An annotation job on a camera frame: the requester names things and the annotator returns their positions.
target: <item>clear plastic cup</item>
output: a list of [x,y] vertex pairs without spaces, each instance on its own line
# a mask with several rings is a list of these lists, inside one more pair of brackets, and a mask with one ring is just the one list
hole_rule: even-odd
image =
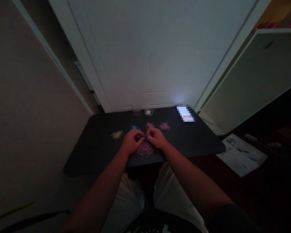
[[141,115],[141,107],[140,106],[132,106],[133,116],[140,116]]

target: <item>dark table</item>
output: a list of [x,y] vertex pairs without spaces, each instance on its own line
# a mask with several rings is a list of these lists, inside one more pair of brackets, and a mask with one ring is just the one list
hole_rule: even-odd
[[[156,127],[161,122],[168,123],[171,130],[162,131],[163,134],[186,157],[224,152],[225,146],[221,140],[194,111],[191,112],[195,122],[183,122],[176,107],[157,108],[152,116],[146,116],[143,110],[140,116],[133,116],[132,111],[94,115],[88,120],[64,171],[68,176],[103,171],[119,150],[132,125],[138,126],[146,133],[146,122],[153,123]],[[119,130],[123,131],[123,135],[114,141],[111,134]],[[164,154],[156,149],[154,154],[147,158],[130,155],[127,166],[163,161],[166,161]]]

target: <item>hand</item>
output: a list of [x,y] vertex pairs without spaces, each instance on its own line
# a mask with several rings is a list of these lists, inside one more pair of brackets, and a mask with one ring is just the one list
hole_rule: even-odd
[[129,131],[123,139],[119,152],[123,153],[126,156],[129,156],[130,154],[134,153],[145,140],[145,138],[141,138],[138,142],[136,142],[135,136],[137,134],[144,135],[144,133],[138,129],[133,129]]
[[147,139],[151,142],[156,148],[163,149],[169,145],[169,142],[166,140],[162,131],[156,128],[150,128],[146,132]]

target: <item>rubber band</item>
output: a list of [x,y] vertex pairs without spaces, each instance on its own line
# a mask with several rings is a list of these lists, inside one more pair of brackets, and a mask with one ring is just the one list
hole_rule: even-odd
[[168,123],[162,123],[161,122],[161,124],[159,125],[159,129],[170,131],[171,130],[171,127],[168,125]]
[[135,152],[137,155],[146,156],[154,153],[154,147],[149,141],[144,141]]
[[113,140],[118,140],[121,136],[122,136],[123,132],[121,131],[117,131],[116,133],[113,132],[113,134],[111,134],[111,137],[113,138]]
[[150,129],[150,128],[155,128],[155,125],[153,125],[152,123],[147,122],[145,127],[146,127],[146,129]]
[[130,129],[130,130],[133,130],[133,129],[138,129],[138,130],[141,130],[141,129],[140,129],[138,126],[134,126],[134,125],[131,127],[131,129]]

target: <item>leg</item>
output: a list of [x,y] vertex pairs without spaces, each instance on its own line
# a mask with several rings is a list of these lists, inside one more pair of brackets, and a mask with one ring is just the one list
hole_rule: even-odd
[[128,179],[124,173],[102,233],[120,233],[138,217],[144,208],[145,197],[139,185]]
[[187,197],[168,163],[164,163],[159,171],[153,199],[155,208],[183,218],[201,232],[208,233],[203,218]]

